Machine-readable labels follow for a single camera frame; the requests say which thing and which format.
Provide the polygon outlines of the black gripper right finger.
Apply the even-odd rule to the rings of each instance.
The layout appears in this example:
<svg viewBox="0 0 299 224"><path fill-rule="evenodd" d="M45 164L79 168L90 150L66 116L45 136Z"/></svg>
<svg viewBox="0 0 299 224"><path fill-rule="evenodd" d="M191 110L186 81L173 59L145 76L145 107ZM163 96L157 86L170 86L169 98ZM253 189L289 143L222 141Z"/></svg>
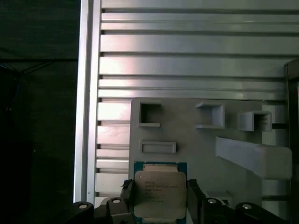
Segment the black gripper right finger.
<svg viewBox="0 0 299 224"><path fill-rule="evenodd" d="M187 181L187 208L194 224L287 223L254 203L239 203L232 209L219 199L207 197L195 179Z"/></svg>

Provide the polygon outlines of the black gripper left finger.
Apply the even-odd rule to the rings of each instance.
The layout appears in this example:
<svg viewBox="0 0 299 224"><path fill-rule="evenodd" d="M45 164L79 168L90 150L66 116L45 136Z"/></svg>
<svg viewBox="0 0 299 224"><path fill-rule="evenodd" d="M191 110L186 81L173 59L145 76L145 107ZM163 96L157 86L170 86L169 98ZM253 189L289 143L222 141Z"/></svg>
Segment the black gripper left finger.
<svg viewBox="0 0 299 224"><path fill-rule="evenodd" d="M134 224L134 181L125 180L119 197L112 197L95 208L92 203L76 202L71 206L72 224Z"/></svg>

